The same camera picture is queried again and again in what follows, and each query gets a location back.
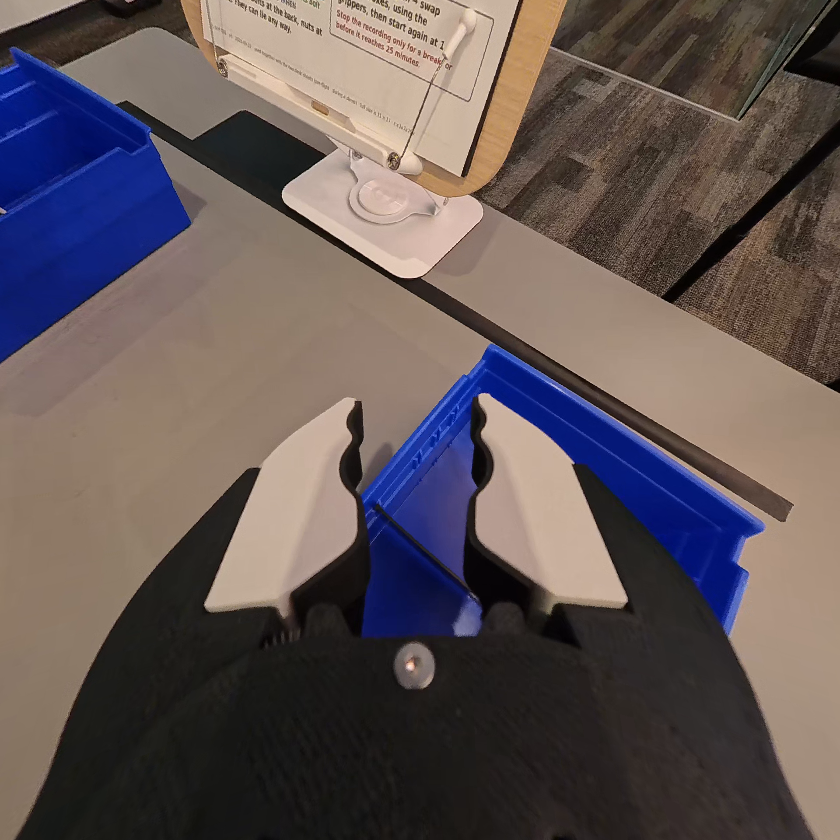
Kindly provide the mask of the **white document stand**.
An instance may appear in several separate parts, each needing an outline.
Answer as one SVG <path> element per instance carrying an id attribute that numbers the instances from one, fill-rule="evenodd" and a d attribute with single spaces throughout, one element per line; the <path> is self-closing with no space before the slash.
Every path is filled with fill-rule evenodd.
<path id="1" fill-rule="evenodd" d="M 219 73 L 228 79 L 212 48 Z M 397 168 L 407 153 L 389 156 L 382 165 L 324 135 L 336 151 L 290 182 L 281 196 L 293 211 L 386 272 L 403 279 L 423 276 L 482 218 L 470 194 L 443 198 L 410 181 L 409 175 L 419 174 Z"/>

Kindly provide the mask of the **wooden document board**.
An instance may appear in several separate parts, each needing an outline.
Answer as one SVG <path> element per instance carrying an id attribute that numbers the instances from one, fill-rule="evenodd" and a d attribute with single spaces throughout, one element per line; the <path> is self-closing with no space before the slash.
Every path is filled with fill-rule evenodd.
<path id="1" fill-rule="evenodd" d="M 443 198 L 454 198 L 476 193 L 498 174 L 517 138 L 566 4 L 521 3 L 467 174 L 452 175 L 425 162 L 421 174 L 408 176 L 410 181 Z"/>

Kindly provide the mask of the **printed instruction sheet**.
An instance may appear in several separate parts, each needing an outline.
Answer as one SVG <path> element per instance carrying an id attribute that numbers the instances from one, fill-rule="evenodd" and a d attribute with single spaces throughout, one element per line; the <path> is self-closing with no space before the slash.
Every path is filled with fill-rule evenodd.
<path id="1" fill-rule="evenodd" d="M 520 2 L 200 2 L 224 74 L 403 174 L 469 170 Z"/>

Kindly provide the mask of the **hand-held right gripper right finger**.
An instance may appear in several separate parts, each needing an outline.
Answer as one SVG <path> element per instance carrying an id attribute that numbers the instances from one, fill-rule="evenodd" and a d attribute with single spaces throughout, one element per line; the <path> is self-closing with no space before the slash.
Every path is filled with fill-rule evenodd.
<path id="1" fill-rule="evenodd" d="M 498 604 L 547 623 L 557 606 L 621 610 L 628 596 L 573 459 L 487 392 L 473 400 L 464 578 L 483 620 Z"/>

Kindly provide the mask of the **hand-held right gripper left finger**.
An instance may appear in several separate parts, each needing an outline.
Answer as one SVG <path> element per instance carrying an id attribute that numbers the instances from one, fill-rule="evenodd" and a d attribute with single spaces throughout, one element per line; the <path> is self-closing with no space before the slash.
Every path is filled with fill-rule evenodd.
<path id="1" fill-rule="evenodd" d="M 206 596 L 209 613 L 269 607 L 304 623 L 318 604 L 360 623 L 370 541 L 358 491 L 362 403 L 339 400 L 262 463 Z"/>

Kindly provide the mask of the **blue plastic bin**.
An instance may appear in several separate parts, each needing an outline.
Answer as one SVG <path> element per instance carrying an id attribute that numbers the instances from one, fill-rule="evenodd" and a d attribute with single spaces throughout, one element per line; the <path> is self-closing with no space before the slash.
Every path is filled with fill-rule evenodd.
<path id="1" fill-rule="evenodd" d="M 191 224 L 151 129 L 22 50 L 1 73 L 1 360 Z"/>
<path id="2" fill-rule="evenodd" d="M 490 345 L 396 450 L 361 498 L 371 546 L 363 637 L 472 636 L 480 607 L 463 581 L 471 404 L 486 392 L 595 474 L 679 563 L 729 634 L 764 524 L 645 438 Z"/>

